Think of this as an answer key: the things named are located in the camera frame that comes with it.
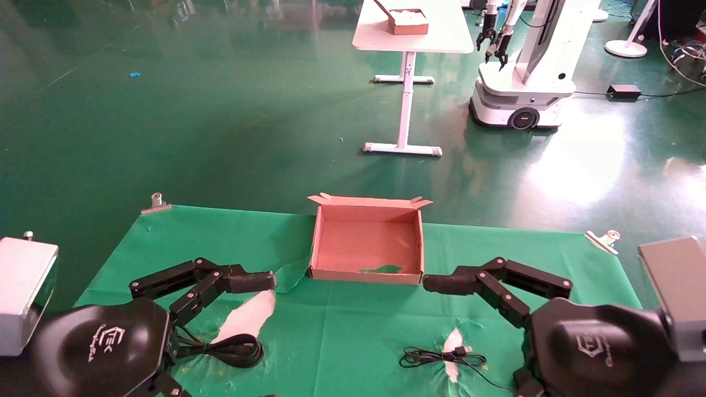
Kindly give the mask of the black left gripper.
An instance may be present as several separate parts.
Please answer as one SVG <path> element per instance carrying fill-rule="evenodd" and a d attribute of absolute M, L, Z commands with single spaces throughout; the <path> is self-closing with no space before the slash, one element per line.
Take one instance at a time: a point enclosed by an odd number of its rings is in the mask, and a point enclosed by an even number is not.
<path fill-rule="evenodd" d="M 168 320 L 144 298 L 51 315 L 30 341 L 30 394 L 191 397 L 164 369 Z"/>

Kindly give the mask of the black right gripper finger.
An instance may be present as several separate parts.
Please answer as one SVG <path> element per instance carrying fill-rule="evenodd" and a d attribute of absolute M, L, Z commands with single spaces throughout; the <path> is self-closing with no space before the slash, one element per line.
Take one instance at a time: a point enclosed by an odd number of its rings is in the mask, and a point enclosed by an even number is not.
<path fill-rule="evenodd" d="M 477 294 L 496 309 L 512 326 L 523 329 L 530 323 L 530 309 L 505 286 L 512 286 L 545 299 L 568 299 L 573 283 L 540 269 L 507 260 L 492 259 L 481 266 L 457 266 L 449 275 L 426 275 L 426 291 L 447 296 Z"/>

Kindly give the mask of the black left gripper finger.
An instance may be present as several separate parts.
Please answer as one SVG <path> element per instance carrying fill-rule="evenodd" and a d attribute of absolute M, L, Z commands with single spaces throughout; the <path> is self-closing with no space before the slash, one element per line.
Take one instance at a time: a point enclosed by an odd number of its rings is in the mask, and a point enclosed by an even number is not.
<path fill-rule="evenodd" d="M 169 316 L 174 326 L 186 326 L 225 292 L 272 291 L 275 286 L 272 271 L 249 273 L 240 264 L 217 265 L 208 259 L 196 258 L 136 279 L 131 282 L 130 291 L 134 299 L 154 300 L 184 289 L 185 294 L 169 307 Z"/>

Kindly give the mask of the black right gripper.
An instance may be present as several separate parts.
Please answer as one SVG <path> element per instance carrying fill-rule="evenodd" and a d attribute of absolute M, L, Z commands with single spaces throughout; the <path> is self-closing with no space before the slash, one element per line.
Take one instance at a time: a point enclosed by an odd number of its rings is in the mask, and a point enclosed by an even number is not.
<path fill-rule="evenodd" d="M 663 318 L 555 298 L 531 314 L 514 396 L 659 396 L 679 367 Z"/>

